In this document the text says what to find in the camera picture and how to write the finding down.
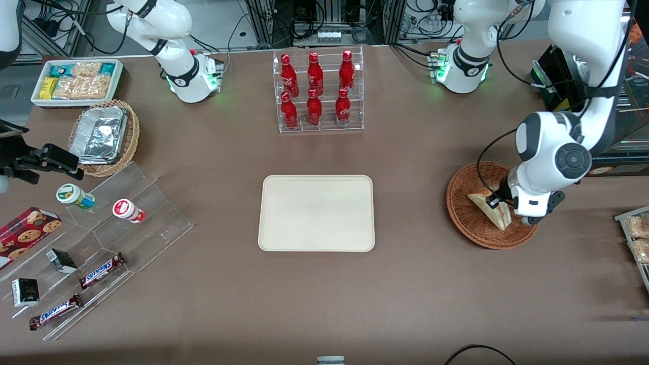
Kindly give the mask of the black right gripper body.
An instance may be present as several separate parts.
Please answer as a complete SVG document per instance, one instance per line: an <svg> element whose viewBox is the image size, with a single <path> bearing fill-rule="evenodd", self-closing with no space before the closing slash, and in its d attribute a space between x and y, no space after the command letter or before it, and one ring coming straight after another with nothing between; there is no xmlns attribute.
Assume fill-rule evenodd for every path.
<svg viewBox="0 0 649 365"><path fill-rule="evenodd" d="M1 176L36 185L38 171L47 172L47 164L35 155L37 149L27 145L21 136L1 139Z"/></svg>

